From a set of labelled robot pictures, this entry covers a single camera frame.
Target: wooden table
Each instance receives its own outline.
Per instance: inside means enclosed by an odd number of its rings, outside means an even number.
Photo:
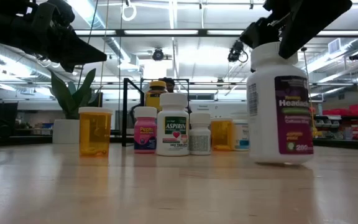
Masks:
[[[246,152],[160,157],[111,145],[0,147],[0,223],[358,224],[358,151],[317,147],[303,167]]]

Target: ceiling duct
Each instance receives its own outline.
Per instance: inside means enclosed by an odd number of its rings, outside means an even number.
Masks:
[[[307,61],[309,73],[323,68],[338,57],[358,53],[358,39],[338,38],[328,44],[328,49]]]
[[[85,22],[92,27],[92,30],[103,30],[106,29],[106,25],[100,16],[100,13],[95,12],[95,6],[90,0],[68,0],[68,3],[77,11],[77,13],[85,20]],[[121,63],[132,63],[133,56],[124,49],[123,46],[120,47],[117,40],[113,37],[102,37],[106,44],[111,48],[111,50],[120,58]]]
[[[2,45],[0,45],[0,65],[5,65],[6,68],[2,67],[3,70],[9,70],[19,78],[25,78],[25,75],[27,75],[28,78],[36,79],[38,82],[50,80],[50,71],[48,69]]]

